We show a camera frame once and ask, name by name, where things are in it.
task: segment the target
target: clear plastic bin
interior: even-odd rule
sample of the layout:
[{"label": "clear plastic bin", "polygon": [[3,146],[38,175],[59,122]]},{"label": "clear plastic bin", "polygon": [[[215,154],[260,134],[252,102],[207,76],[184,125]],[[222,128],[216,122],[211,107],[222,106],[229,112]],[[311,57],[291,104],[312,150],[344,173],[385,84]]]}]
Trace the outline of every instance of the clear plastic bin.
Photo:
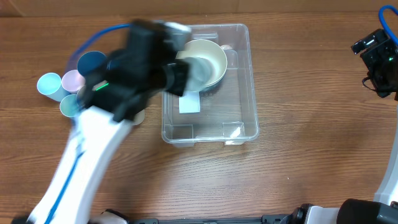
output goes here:
[{"label": "clear plastic bin", "polygon": [[194,25],[192,39],[223,46],[228,67],[214,88],[200,92],[200,112],[180,113],[179,97],[163,93],[162,138],[177,147],[196,142],[243,144],[259,135],[249,31],[244,24]]}]

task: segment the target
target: white label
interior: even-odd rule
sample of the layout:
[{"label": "white label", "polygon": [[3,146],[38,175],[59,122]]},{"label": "white label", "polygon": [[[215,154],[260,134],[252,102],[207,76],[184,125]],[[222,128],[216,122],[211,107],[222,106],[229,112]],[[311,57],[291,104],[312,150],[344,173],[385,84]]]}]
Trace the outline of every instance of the white label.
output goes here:
[{"label": "white label", "polygon": [[185,92],[180,97],[180,113],[199,113],[200,97],[199,92]]}]

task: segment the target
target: wood grain surface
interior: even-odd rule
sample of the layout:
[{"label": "wood grain surface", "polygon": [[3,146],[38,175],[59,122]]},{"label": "wood grain surface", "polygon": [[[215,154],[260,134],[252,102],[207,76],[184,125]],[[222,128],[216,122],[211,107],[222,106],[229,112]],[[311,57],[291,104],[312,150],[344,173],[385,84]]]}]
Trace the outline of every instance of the wood grain surface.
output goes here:
[{"label": "wood grain surface", "polygon": [[18,11],[13,2],[10,2],[10,0],[0,0],[0,17],[14,17],[21,15],[21,12]]},{"label": "wood grain surface", "polygon": [[237,12],[375,11],[395,0],[0,0],[5,15],[114,16]]},{"label": "wood grain surface", "polygon": [[[388,15],[392,28],[398,21]],[[70,122],[36,90],[62,73],[84,40],[131,17],[0,19],[0,222],[29,213],[45,193]],[[242,146],[163,142],[161,97],[123,142],[92,213],[132,218],[258,217],[302,203],[372,200],[387,167],[396,102],[361,85],[366,67],[350,46],[380,27],[377,12],[164,16],[184,24],[244,23],[251,38],[260,135]],[[97,50],[121,44],[123,32]]]}]

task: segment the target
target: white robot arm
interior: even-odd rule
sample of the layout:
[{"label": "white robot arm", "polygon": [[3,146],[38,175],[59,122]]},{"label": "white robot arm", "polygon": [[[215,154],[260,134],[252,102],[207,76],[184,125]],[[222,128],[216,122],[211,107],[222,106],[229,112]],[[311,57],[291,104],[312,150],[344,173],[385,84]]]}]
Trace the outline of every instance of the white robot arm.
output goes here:
[{"label": "white robot arm", "polygon": [[386,205],[390,205],[391,202],[398,202],[398,124],[387,171],[381,182],[379,190],[377,190],[377,192],[374,194],[373,201],[381,202]]},{"label": "white robot arm", "polygon": [[101,179],[132,129],[135,115],[159,91],[183,95],[188,72],[197,62],[175,58],[190,39],[191,29],[174,22],[142,20],[123,27],[129,28],[126,48],[110,53],[85,77],[80,98],[85,109],[73,119],[57,171],[28,223],[87,224]]},{"label": "white robot arm", "polygon": [[71,131],[50,187],[28,222],[88,223],[91,203],[105,170],[133,127],[132,121],[117,123],[112,117],[112,113],[95,106],[81,113],[80,128]]}]

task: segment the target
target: pink cup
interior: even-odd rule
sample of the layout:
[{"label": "pink cup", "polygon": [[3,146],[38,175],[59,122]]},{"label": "pink cup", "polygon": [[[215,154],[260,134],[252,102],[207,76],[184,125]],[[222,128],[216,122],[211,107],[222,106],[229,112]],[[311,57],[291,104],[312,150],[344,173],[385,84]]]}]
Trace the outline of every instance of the pink cup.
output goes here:
[{"label": "pink cup", "polygon": [[77,70],[70,70],[64,74],[61,81],[62,87],[72,94],[77,93],[85,83],[85,78]]}]

